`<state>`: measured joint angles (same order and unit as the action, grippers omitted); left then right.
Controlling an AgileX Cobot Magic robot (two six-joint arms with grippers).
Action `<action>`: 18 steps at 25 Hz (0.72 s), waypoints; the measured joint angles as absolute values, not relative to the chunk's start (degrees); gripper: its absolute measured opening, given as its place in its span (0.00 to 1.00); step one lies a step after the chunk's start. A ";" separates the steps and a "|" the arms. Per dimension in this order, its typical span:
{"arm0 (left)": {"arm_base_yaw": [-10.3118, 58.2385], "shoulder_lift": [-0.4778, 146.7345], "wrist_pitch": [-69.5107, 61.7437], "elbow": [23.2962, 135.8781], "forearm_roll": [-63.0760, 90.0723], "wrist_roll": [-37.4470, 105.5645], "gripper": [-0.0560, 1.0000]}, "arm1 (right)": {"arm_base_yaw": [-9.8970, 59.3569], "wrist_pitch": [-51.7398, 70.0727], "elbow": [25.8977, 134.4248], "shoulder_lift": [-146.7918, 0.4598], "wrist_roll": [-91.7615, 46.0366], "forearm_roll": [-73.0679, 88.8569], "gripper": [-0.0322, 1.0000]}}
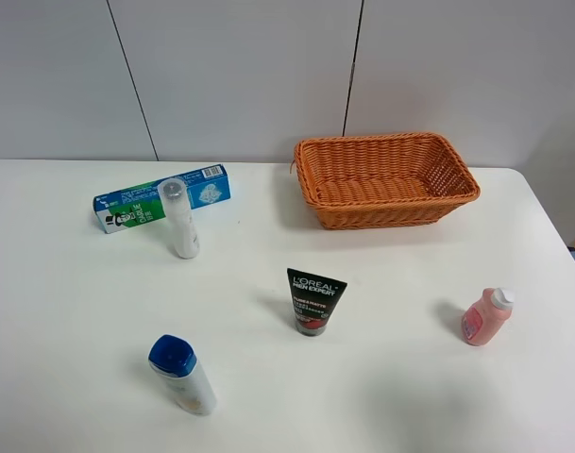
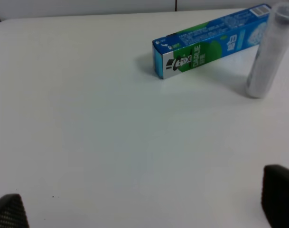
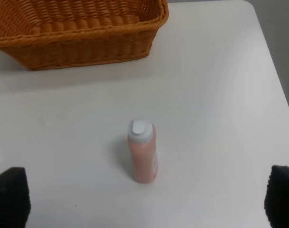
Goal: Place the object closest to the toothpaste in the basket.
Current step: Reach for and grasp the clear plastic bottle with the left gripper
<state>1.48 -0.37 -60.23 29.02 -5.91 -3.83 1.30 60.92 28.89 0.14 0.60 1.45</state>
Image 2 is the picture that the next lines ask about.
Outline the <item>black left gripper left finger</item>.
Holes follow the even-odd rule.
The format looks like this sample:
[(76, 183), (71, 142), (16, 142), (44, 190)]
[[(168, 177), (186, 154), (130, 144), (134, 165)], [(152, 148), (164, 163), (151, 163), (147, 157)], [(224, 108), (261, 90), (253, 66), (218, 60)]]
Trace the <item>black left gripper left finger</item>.
[(0, 198), (0, 228), (29, 228), (28, 218), (19, 194)]

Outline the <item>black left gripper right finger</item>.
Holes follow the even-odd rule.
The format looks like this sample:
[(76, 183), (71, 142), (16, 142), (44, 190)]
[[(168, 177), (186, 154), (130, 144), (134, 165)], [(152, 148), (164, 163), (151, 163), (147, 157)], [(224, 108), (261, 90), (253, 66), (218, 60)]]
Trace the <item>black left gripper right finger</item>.
[(289, 169), (278, 164), (263, 170), (261, 206), (272, 228), (289, 228)]

